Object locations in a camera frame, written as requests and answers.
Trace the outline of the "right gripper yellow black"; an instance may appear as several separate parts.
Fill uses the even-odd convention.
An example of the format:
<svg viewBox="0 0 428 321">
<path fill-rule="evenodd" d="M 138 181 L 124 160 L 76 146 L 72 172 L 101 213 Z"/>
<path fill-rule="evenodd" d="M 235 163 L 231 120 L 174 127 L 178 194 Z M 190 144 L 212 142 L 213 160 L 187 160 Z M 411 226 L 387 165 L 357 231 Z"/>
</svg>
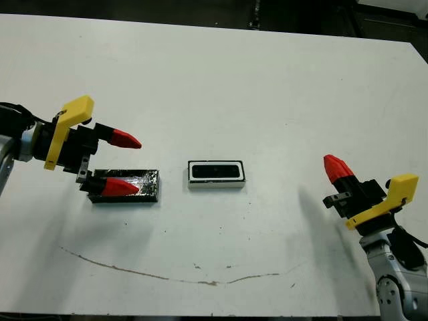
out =
<svg viewBox="0 0 428 321">
<path fill-rule="evenodd" d="M 404 174 L 391 178 L 387 190 L 372 179 L 360 182 L 340 158 L 327 154 L 324 169 L 337 193 L 323 199 L 326 208 L 335 208 L 346 227 L 367 236 L 393 226 L 392 211 L 413 200 L 419 177 Z"/>
</svg>

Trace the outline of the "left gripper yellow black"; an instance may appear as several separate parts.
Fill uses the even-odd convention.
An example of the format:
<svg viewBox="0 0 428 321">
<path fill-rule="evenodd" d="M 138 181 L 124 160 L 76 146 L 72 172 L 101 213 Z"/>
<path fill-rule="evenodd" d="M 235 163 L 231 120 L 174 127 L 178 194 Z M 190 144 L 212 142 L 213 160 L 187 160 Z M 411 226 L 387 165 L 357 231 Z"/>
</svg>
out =
<svg viewBox="0 0 428 321">
<path fill-rule="evenodd" d="M 33 157 L 44 162 L 44 169 L 52 171 L 63 167 L 65 172 L 80 174 L 83 158 L 94 154 L 98 141 L 93 130 L 86 127 L 92 120 L 94 101 L 88 95 L 66 104 L 52 118 L 42 124 L 33 148 Z M 116 128 L 96 123 L 96 136 L 120 148 L 142 148 L 133 135 Z M 91 177 L 81 184 L 81 190 L 103 197 L 121 197 L 139 192 L 135 185 L 121 179 Z"/>
</svg>

